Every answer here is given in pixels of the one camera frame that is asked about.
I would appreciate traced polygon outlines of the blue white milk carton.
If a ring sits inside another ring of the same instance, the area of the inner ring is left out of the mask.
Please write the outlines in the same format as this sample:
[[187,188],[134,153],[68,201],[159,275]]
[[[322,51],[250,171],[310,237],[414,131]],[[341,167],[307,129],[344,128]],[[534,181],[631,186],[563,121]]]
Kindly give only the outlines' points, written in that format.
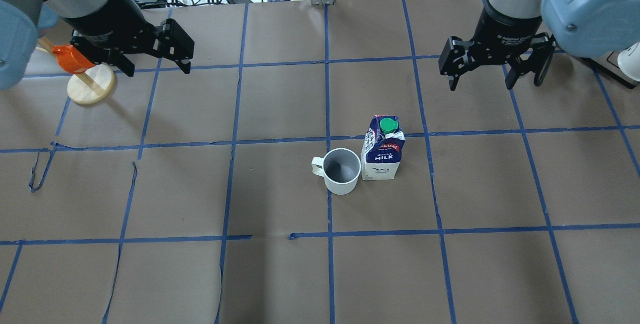
[[365,133],[360,153],[362,179],[394,179],[402,160],[405,142],[398,116],[375,115]]

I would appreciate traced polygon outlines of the orange mug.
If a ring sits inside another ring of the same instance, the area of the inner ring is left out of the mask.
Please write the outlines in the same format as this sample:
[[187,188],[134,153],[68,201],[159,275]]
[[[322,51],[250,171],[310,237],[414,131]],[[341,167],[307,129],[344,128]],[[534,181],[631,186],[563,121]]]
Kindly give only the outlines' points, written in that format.
[[58,65],[67,73],[85,73],[96,66],[96,63],[87,59],[73,44],[54,45],[51,53],[55,56]]

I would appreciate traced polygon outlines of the white grey mug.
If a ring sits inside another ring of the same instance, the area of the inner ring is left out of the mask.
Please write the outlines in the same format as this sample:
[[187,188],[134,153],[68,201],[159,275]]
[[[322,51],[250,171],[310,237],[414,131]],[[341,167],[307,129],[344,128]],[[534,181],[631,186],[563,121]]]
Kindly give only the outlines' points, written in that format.
[[311,171],[323,178],[326,188],[333,194],[346,195],[356,187],[362,165],[354,151],[338,147],[311,161]]

